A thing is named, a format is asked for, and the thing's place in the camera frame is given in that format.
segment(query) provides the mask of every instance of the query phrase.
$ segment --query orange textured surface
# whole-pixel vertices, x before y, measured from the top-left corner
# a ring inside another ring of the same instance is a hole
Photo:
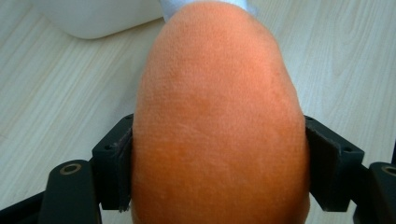
[[[273,36],[239,7],[183,7],[134,113],[134,223],[304,223],[309,153]]]

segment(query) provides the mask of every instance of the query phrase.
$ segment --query light wood grain surface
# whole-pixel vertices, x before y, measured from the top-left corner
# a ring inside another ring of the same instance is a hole
[[[306,115],[389,162],[396,137],[396,1],[250,1],[277,38]],[[0,209],[45,189],[56,165],[88,160],[125,115],[156,20],[96,40],[65,34],[27,1],[0,1]],[[306,223],[352,223],[312,200]],[[104,212],[105,223],[131,223]]]

